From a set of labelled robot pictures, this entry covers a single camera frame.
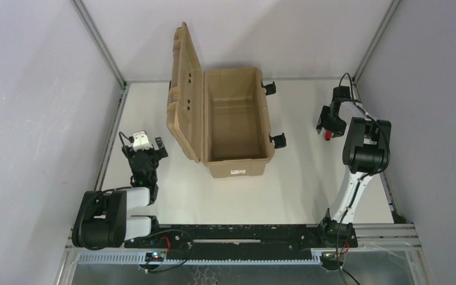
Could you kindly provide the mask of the red handled screwdriver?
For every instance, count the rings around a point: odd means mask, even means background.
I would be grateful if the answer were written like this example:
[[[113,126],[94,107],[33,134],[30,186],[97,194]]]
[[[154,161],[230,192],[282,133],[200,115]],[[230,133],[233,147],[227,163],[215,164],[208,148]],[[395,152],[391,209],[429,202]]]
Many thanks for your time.
[[[330,141],[330,140],[332,139],[333,135],[332,135],[331,132],[326,131],[324,137],[325,137],[325,140],[326,140],[326,141]]]

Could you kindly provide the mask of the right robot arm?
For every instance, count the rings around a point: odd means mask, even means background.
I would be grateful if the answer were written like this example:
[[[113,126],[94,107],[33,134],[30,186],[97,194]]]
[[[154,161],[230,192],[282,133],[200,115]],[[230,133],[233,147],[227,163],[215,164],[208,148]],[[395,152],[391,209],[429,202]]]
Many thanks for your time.
[[[354,246],[354,214],[371,179],[390,163],[391,122],[375,119],[347,86],[335,87],[329,105],[322,107],[316,125],[326,140],[345,136],[342,162],[346,167],[338,194],[318,231],[325,247]]]

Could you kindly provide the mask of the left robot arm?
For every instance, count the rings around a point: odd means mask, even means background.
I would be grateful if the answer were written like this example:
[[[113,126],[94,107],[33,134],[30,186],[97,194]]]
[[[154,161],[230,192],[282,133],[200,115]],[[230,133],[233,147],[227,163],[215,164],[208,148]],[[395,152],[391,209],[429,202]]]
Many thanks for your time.
[[[159,192],[157,168],[168,153],[161,137],[151,142],[144,131],[131,137],[120,132],[119,137],[131,170],[130,184],[84,193],[72,229],[75,247],[93,251],[118,248],[127,240],[151,233],[151,216],[130,217],[129,212],[155,203]]]

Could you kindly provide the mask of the tan plastic storage bin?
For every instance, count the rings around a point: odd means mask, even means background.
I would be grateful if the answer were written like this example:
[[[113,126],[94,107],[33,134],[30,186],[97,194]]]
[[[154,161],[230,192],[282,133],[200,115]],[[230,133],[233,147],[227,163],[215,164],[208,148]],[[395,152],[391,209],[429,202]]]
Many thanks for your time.
[[[173,37],[167,127],[190,160],[214,178],[260,176],[275,150],[257,67],[203,70],[187,23]]]

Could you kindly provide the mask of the black latch lower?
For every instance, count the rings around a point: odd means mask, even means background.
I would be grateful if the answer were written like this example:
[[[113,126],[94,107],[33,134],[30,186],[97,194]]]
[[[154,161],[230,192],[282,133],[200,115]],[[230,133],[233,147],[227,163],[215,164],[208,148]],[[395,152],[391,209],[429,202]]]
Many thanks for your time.
[[[274,149],[280,149],[287,146],[287,139],[285,133],[281,133],[280,135],[269,136],[270,142],[273,144]]]

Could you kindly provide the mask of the black latch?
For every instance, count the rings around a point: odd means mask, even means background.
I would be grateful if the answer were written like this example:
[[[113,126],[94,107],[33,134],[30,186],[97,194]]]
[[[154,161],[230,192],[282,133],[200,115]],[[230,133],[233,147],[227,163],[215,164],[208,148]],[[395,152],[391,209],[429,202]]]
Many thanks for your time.
[[[274,81],[272,83],[269,83],[269,84],[263,84],[262,83],[261,87],[264,89],[264,92],[265,92],[266,96],[276,94],[276,92],[277,92],[276,83]]]
[[[274,149],[280,149],[287,146],[287,139],[285,133],[281,133],[280,135],[269,136],[270,142],[273,144]]]

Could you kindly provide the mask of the black latch upper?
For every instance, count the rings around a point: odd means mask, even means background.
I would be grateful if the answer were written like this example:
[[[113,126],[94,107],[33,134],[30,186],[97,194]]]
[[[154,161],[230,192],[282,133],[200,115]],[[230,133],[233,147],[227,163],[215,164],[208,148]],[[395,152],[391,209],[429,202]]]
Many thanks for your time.
[[[277,92],[276,83],[274,81],[272,83],[269,83],[269,84],[263,84],[262,83],[261,87],[264,89],[264,92],[265,92],[266,96],[276,94],[276,92]]]

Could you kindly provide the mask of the small electronics board with leds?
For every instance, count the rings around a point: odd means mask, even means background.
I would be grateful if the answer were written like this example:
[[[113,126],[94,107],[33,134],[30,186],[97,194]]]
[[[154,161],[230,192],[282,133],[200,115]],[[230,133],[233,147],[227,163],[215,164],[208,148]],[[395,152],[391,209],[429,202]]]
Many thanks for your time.
[[[163,262],[165,258],[166,258],[165,252],[159,252],[159,251],[147,252],[145,254],[145,263]]]

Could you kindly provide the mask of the aluminium frame profile left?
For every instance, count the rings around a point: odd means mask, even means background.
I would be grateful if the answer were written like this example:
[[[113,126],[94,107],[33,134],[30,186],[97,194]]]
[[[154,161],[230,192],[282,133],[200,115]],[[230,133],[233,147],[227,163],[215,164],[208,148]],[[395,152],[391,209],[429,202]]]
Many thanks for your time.
[[[99,169],[97,171],[96,180],[94,182],[93,189],[99,191],[103,188],[103,181],[109,164],[109,160],[112,154],[112,147],[114,146],[116,133],[118,130],[119,123],[121,121],[122,112],[125,106],[126,98],[128,97],[128,84],[124,79],[110,49],[108,48],[106,41],[104,40],[96,22],[94,21],[89,9],[87,8],[84,1],[73,0],[71,1],[72,6],[77,12],[81,22],[83,23],[88,35],[92,39],[95,47],[101,55],[103,61],[108,67],[113,78],[117,82],[118,92],[116,96],[115,110],[112,112],[110,125],[106,138],[103,140],[103,152],[100,162]]]

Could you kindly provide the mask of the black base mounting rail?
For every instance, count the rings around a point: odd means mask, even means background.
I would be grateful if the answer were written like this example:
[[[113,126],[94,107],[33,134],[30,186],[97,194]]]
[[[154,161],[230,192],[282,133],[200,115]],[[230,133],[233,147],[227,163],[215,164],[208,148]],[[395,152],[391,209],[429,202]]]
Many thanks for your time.
[[[358,245],[351,224],[170,224],[124,243],[132,249],[168,249],[169,258],[191,261],[298,261],[311,259],[314,249],[342,254]]]

